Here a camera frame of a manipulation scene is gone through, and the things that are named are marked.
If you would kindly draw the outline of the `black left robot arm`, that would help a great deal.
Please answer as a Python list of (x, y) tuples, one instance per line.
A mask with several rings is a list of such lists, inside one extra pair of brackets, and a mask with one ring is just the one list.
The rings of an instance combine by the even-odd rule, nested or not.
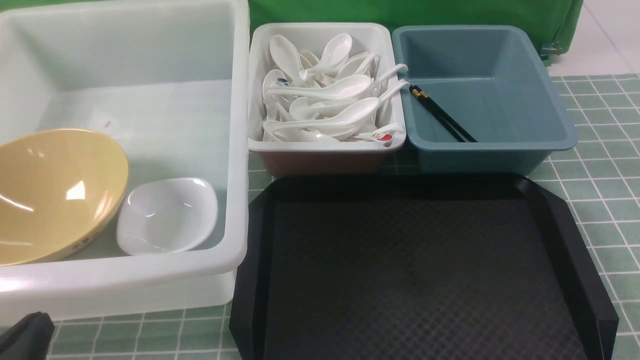
[(45, 360), (55, 324), (46, 312), (30, 313), (0, 337), (2, 360)]

